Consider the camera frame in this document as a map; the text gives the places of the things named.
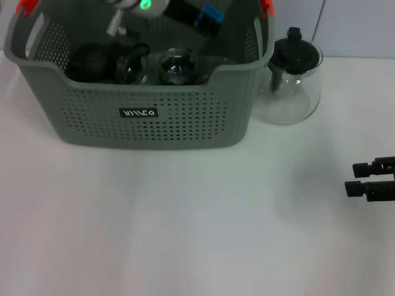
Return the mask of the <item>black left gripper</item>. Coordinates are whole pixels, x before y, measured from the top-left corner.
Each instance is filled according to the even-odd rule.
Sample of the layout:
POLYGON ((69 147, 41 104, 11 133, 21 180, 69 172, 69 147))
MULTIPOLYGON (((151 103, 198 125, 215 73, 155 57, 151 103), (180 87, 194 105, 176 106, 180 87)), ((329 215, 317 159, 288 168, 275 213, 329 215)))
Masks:
POLYGON ((194 29, 203 36, 216 36, 222 26, 213 16, 184 0, 169 0, 164 15, 183 24, 194 24, 194 29))

